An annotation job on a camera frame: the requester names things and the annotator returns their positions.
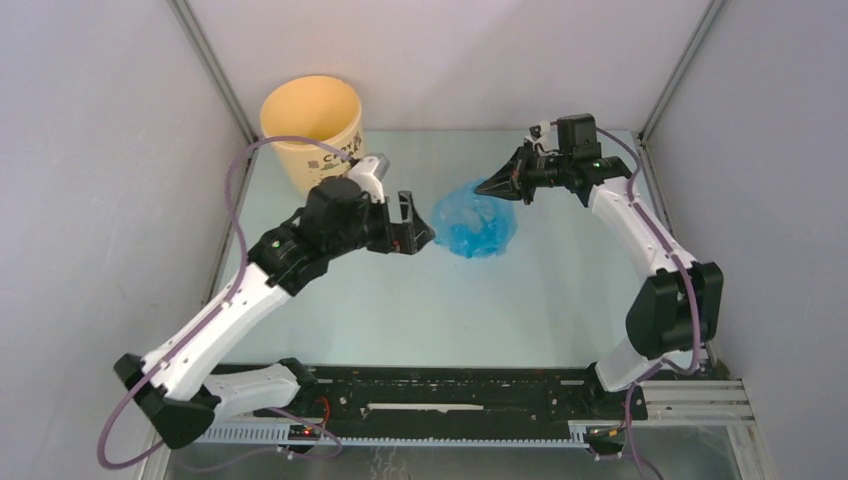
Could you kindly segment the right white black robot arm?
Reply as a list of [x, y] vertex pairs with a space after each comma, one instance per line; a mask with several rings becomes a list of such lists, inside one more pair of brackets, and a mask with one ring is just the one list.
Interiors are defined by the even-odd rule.
[[592, 367], [581, 392], [585, 411], [606, 418], [622, 390], [667, 366], [682, 375], [700, 366], [703, 345], [717, 333], [724, 275], [697, 260], [657, 216], [636, 185], [639, 168], [602, 152], [604, 130], [585, 113], [530, 128], [506, 164], [478, 184], [478, 195], [532, 203], [537, 190], [564, 188], [596, 215], [623, 246], [642, 286], [625, 318], [626, 337]]

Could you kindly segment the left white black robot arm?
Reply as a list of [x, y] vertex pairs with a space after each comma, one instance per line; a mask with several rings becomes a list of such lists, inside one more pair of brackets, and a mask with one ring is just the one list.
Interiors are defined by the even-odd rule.
[[326, 274], [331, 261], [359, 249], [414, 255], [433, 240], [411, 193], [399, 192], [398, 200], [401, 220], [393, 223], [387, 203], [356, 181], [323, 181], [303, 207], [247, 250], [236, 275], [177, 334], [157, 350], [115, 363], [167, 447], [184, 448], [214, 423], [240, 414], [312, 411], [317, 380], [295, 358], [231, 374], [213, 371], [260, 320]]

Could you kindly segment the yellow capybara trash bin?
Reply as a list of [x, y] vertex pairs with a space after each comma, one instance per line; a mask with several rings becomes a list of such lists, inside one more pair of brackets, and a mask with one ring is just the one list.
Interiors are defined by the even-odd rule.
[[289, 179], [305, 195], [324, 178], [345, 173], [366, 149], [362, 103], [345, 81], [325, 75], [291, 80], [264, 101], [264, 136], [284, 136], [272, 148]]

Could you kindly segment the blue plastic trash bag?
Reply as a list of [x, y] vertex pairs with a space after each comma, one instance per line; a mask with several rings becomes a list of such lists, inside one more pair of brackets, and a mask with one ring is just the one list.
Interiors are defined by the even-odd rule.
[[452, 190], [435, 203], [430, 216], [434, 242], [466, 259], [505, 254], [518, 229], [513, 203], [477, 194], [482, 182], [472, 180]]

